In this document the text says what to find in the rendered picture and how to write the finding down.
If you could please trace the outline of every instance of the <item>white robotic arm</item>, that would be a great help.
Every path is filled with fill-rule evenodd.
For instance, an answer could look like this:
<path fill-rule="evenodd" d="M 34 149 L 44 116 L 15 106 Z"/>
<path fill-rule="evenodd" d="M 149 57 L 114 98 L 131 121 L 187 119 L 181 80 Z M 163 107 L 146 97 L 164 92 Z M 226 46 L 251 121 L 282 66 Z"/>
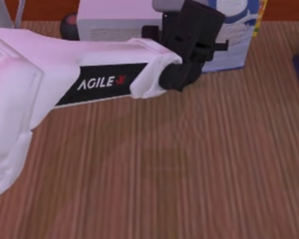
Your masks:
<path fill-rule="evenodd" d="M 0 195 L 19 176 L 32 130 L 52 109 L 181 91 L 219 48 L 215 40 L 224 19 L 187 0 L 160 43 L 65 41 L 0 28 Z"/>

